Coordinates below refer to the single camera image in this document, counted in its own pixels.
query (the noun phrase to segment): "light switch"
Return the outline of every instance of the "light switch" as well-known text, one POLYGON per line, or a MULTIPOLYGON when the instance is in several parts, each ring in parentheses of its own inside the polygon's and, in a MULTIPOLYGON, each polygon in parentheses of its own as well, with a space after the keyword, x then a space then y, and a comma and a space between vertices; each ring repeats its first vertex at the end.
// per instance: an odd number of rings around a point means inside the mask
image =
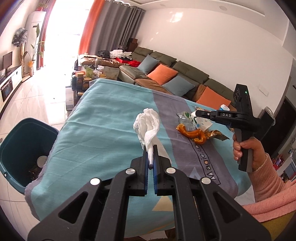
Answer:
POLYGON ((268 96, 269 92, 267 91, 267 89, 265 89, 262 85, 258 86, 258 89, 265 95, 268 96))

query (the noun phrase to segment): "pink sweater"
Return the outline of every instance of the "pink sweater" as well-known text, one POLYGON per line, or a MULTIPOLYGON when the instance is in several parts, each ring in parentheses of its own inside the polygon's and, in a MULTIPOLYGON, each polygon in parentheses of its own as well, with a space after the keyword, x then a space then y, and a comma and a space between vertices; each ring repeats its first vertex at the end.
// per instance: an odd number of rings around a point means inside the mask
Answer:
POLYGON ((273 168, 268 154, 263 165, 249 173, 249 177, 256 203, 243 207, 259 222, 296 210, 296 181, 284 183, 273 168))

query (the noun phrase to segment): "trash bin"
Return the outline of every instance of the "trash bin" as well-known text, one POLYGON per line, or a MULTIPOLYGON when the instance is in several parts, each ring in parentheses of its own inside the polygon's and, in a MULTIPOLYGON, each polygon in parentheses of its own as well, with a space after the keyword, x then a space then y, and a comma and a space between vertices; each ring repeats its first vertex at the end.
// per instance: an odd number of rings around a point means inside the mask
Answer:
POLYGON ((40 156, 48 156, 59 131, 27 118, 19 122, 0 145, 0 171, 20 193, 32 182, 29 171, 40 156))

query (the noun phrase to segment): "hand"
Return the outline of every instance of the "hand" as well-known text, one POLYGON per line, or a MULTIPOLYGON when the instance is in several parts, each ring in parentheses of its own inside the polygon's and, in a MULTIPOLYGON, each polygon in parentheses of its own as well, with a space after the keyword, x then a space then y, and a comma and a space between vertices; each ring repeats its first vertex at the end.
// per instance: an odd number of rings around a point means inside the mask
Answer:
POLYGON ((253 149, 253 163, 252 168, 253 172, 256 171, 262 164, 265 162, 266 156, 264 148, 259 140, 255 137, 243 141, 241 143, 237 142, 237 137, 233 135, 233 155, 234 159, 238 161, 242 157, 241 148, 244 149, 253 149))

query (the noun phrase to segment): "recessed light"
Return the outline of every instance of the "recessed light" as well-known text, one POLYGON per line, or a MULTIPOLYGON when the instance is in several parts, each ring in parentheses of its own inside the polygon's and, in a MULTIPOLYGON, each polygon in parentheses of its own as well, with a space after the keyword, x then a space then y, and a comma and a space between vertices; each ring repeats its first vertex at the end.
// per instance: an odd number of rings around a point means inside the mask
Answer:
POLYGON ((223 11, 227 11, 227 8, 224 7, 224 6, 219 6, 219 8, 220 8, 221 10, 223 10, 223 11))

